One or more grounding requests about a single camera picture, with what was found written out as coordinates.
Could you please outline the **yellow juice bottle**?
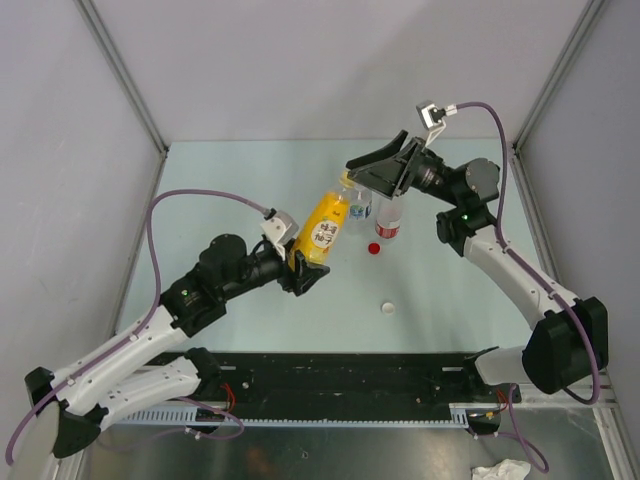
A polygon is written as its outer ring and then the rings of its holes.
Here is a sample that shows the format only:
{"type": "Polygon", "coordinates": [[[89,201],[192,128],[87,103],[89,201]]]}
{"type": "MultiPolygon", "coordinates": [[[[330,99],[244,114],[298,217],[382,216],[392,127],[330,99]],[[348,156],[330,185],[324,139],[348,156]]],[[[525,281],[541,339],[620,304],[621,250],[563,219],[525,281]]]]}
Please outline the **yellow juice bottle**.
{"type": "Polygon", "coordinates": [[[294,242],[288,262],[292,268],[296,251],[301,251],[310,262],[326,263],[329,252],[348,218],[352,189],[343,186],[339,178],[339,183],[325,193],[294,242]]]}

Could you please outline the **yellow bottle cap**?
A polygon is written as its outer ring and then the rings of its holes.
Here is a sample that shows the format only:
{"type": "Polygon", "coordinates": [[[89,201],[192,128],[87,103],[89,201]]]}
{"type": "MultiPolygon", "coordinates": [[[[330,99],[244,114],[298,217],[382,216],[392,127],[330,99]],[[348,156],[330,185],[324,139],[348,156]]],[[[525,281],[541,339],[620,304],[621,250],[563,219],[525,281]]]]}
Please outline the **yellow bottle cap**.
{"type": "Polygon", "coordinates": [[[344,171],[340,176],[340,183],[346,188],[353,188],[355,186],[355,182],[348,177],[348,172],[344,171]]]}

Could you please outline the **red label water bottle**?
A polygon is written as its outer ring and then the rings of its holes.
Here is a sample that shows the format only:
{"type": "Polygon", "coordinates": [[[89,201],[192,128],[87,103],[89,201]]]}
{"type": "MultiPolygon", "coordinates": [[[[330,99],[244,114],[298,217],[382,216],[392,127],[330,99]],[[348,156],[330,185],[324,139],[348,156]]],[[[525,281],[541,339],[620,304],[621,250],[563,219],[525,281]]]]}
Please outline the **red label water bottle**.
{"type": "Polygon", "coordinates": [[[376,234],[383,240],[394,239],[399,233],[402,215],[401,197],[394,197],[392,200],[382,198],[375,219],[376,234]]]}

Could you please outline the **blue white label water bottle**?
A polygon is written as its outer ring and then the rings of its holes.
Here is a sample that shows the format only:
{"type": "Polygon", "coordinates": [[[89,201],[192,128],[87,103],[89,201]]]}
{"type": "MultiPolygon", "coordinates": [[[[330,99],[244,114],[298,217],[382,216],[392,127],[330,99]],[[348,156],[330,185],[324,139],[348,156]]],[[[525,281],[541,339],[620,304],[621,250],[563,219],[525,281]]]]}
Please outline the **blue white label water bottle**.
{"type": "Polygon", "coordinates": [[[372,192],[369,189],[359,185],[352,189],[346,221],[346,227],[350,233],[359,232],[368,225],[372,203],[372,192]]]}

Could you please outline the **red bottle cap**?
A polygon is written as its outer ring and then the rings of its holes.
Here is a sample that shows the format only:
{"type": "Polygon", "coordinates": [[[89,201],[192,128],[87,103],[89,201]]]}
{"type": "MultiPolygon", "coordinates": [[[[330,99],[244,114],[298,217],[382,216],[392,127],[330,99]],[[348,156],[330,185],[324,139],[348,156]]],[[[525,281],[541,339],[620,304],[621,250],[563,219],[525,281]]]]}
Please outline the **red bottle cap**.
{"type": "Polygon", "coordinates": [[[378,255],[378,254],[380,253],[380,251],[381,251],[381,246],[380,246],[380,244],[379,244],[379,243],[377,243],[377,242],[371,242],[371,243],[368,245],[368,252],[369,252],[371,255],[378,255]]]}

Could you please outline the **white bottle cap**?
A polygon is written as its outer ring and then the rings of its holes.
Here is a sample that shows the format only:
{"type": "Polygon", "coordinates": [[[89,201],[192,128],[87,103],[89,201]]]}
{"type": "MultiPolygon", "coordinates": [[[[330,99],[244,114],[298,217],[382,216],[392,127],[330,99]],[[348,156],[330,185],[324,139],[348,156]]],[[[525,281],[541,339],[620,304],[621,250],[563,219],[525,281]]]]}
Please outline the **white bottle cap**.
{"type": "Polygon", "coordinates": [[[384,315],[393,315],[396,312],[396,307],[392,302],[386,301],[384,302],[381,307],[381,312],[384,315]]]}

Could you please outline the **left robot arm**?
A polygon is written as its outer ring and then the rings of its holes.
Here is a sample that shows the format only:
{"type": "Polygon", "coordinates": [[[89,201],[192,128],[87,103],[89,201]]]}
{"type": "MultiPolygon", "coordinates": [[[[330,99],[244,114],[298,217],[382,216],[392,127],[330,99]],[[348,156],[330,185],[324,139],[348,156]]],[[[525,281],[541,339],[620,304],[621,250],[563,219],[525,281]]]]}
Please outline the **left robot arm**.
{"type": "Polygon", "coordinates": [[[25,383],[39,408],[58,407],[52,453],[69,457],[120,419],[165,400],[207,400],[223,382],[221,367],[203,347],[191,348],[157,371],[138,368],[209,327],[228,301],[277,282],[285,292],[306,293],[328,274],[328,247],[312,238],[288,242],[283,253],[262,239],[252,250],[235,234],[213,239],[192,270],[159,298],[150,317],[133,323],[76,365],[52,372],[38,367],[25,383]]]}

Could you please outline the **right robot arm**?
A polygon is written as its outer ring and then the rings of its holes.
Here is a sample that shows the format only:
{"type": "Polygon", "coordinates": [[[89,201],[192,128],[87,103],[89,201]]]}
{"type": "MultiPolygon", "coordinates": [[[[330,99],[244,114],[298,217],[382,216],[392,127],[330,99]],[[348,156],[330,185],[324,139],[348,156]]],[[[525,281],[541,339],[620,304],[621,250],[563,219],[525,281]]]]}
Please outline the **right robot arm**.
{"type": "Polygon", "coordinates": [[[488,204],[498,199],[499,167],[475,158],[451,168],[424,139],[401,131],[384,147],[346,164],[350,180],[393,200],[414,188],[451,204],[436,216],[439,240],[482,270],[531,328],[521,347],[492,347],[471,358],[463,393],[484,401],[497,385],[531,383],[545,394],[586,377],[597,381],[609,360],[608,312],[530,265],[499,231],[488,204]]]}

